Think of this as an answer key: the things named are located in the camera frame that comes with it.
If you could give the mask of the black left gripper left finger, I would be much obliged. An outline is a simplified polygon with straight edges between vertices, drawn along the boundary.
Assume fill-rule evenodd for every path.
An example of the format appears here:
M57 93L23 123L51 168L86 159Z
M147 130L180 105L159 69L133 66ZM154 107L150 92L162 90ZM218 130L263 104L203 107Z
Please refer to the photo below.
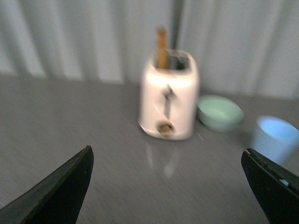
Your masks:
M2 224L74 224L86 196L94 164L86 146L29 191L1 208Z

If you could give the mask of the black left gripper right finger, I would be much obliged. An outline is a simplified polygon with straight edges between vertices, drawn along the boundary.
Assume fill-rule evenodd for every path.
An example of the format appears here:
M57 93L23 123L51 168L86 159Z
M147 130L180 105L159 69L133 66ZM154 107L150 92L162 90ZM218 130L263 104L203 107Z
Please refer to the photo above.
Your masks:
M270 224L299 222L299 177L252 148L241 165L250 188Z

